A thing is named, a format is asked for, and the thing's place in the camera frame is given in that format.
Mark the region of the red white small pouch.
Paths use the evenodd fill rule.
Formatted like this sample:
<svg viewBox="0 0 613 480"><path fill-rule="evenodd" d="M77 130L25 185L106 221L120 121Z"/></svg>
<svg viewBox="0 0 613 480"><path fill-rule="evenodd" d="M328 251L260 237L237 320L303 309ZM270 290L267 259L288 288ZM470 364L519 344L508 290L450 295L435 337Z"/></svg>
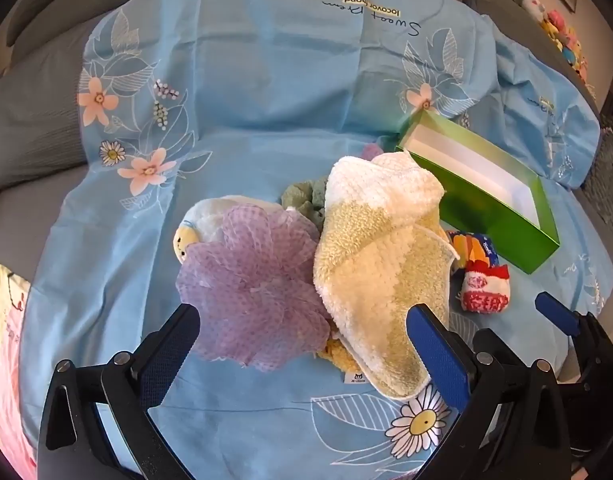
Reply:
<svg viewBox="0 0 613 480"><path fill-rule="evenodd" d="M503 312L510 304L510 274L507 264L490 266L481 260L469 260L461 286L460 302L463 310L467 312Z"/></svg>

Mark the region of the orange blue tissue pack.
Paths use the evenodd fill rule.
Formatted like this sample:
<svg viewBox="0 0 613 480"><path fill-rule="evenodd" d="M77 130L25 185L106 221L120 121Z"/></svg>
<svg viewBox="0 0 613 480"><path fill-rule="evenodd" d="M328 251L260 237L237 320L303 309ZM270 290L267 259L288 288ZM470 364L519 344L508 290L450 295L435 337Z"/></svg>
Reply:
<svg viewBox="0 0 613 480"><path fill-rule="evenodd" d="M463 231L448 231L451 246L456 250L458 259L451 268L454 272L465 269L469 261L483 261L488 266L498 266L499 257L492 240L485 234Z"/></svg>

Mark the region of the cream white towel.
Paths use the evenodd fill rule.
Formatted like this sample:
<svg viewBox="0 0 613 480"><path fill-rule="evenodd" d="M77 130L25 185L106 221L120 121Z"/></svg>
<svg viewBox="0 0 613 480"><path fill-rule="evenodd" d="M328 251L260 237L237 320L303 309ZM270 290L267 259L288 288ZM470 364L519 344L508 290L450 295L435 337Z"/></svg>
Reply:
<svg viewBox="0 0 613 480"><path fill-rule="evenodd" d="M406 331L408 310L425 304L449 321L456 250L440 225L444 188L405 152L333 165L314 285L341 342L384 396L407 400L430 376Z"/></svg>

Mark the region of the yellow fuzzy pouch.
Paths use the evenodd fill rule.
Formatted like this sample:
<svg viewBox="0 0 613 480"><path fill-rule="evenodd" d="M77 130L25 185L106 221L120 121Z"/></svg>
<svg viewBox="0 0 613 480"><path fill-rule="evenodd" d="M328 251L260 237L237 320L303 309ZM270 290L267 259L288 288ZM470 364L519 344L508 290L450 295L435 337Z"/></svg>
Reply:
<svg viewBox="0 0 613 480"><path fill-rule="evenodd" d="M356 370L357 363L352 354L346 350L344 344L340 340L340 333L337 325L332 320L329 321L329 337L326 341L323 350L316 352L316 356L324 359L340 368L340 370Z"/></svg>

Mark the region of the olive green scrunchie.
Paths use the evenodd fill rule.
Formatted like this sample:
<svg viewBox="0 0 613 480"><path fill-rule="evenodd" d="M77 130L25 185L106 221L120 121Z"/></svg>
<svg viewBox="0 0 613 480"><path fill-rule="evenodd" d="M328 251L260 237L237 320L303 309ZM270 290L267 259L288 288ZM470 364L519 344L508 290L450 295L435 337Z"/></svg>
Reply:
<svg viewBox="0 0 613 480"><path fill-rule="evenodd" d="M292 183L280 197L285 209L294 208L314 223L318 231L323 229L326 210L327 177Z"/></svg>

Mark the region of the light blue plush toy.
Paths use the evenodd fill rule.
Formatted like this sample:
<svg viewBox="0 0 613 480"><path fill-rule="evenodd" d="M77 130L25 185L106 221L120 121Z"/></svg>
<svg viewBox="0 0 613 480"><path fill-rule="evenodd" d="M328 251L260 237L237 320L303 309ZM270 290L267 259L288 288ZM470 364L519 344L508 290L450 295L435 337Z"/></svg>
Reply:
<svg viewBox="0 0 613 480"><path fill-rule="evenodd" d="M189 245L219 242L223 238L222 224L226 212L238 205L254 205L266 212L282 209L282 206L277 203L242 195L226 195L200 200L186 212L173 236L173 249L178 262L185 261Z"/></svg>

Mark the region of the green cardboard box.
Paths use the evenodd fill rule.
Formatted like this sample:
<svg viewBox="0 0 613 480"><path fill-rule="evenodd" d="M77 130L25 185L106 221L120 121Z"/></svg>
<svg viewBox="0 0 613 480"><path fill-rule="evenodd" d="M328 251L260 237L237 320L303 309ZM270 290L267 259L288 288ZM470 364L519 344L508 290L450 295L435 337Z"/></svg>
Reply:
<svg viewBox="0 0 613 480"><path fill-rule="evenodd" d="M524 273L535 272L560 247L539 175L482 136L419 110L397 148L441 182L444 222L488 236L497 254Z"/></svg>

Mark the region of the pink yellow blanket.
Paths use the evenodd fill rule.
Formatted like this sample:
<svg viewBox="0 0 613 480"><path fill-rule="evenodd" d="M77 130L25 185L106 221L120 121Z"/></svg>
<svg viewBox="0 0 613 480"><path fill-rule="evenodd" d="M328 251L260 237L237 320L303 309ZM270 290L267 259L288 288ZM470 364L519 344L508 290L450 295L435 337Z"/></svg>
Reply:
<svg viewBox="0 0 613 480"><path fill-rule="evenodd" d="M30 283L0 264L0 452L23 479L35 479L34 449L23 431L19 353Z"/></svg>

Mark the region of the grey sofa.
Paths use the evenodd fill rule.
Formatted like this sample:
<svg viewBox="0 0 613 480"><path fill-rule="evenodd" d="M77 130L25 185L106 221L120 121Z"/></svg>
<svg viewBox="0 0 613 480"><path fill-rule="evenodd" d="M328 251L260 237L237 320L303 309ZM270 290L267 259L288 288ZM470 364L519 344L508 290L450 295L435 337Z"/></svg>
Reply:
<svg viewBox="0 0 613 480"><path fill-rule="evenodd" d="M86 164L79 127L76 124L75 93L82 67L84 44L102 18L130 0L20 0L8 25L7 38L12 41L12 61L9 72L0 78L0 258L12 263L14 270L26 278L33 278L41 246L48 237L48 228L57 219L58 206L68 191L84 177ZM529 47L540 61L560 70L565 76L563 62L555 61L555 54L547 54L545 41L537 40L537 32L529 32L529 23L519 18L519 10L511 10L511 0L455 0L480 9L494 20L505 34ZM613 163L613 134L600 142L601 165ZM600 182L611 188L609 172L601 176L596 167L583 191L576 192L602 243L613 262L613 234L600 220L609 208L609 191L600 192ZM31 229L32 242L37 248L22 249L18 244L9 256L6 243L14 244L13 223L4 216L6 204L22 204L20 200L41 198L32 206L29 221L19 226Z"/></svg>

